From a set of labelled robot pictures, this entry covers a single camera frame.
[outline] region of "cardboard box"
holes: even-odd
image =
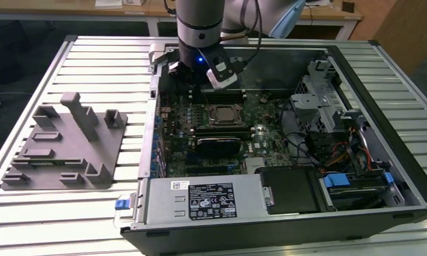
[[[123,0],[123,4],[143,5],[146,0]]]

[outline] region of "metal slotted table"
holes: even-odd
[[[104,190],[0,189],[0,255],[142,255],[122,238],[119,227],[132,211],[116,214],[115,200],[136,190],[144,134],[148,88],[148,51],[154,43],[175,38],[73,37],[63,43],[35,95],[0,151],[0,180],[24,145],[40,104],[59,112],[67,91],[81,93],[84,106],[96,112],[118,109],[128,114],[126,137],[114,184]],[[427,173],[427,99],[379,46],[369,42],[266,40],[264,44],[335,44],[401,134]],[[353,95],[346,91],[353,106]],[[203,255],[427,255],[427,220],[398,226],[369,239],[267,247]]]

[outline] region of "gray plastic holder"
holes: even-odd
[[[37,125],[3,178],[4,190],[104,189],[112,184],[127,115],[114,109],[96,114],[80,104],[77,92],[65,92],[60,103],[69,114],[52,106],[35,112]]]

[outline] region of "desk leg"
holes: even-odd
[[[345,22],[345,25],[337,35],[335,40],[349,40],[350,36],[355,30],[358,20],[349,20]]]
[[[56,23],[55,23],[55,21],[53,21],[53,20],[47,20],[47,21],[45,21],[45,26],[48,26],[48,28],[49,28],[51,30],[55,30],[55,28],[56,28]]]
[[[152,37],[159,36],[158,31],[158,17],[147,17],[148,34]]]

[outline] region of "power supply label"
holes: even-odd
[[[188,212],[191,220],[238,217],[232,183],[190,185]]]

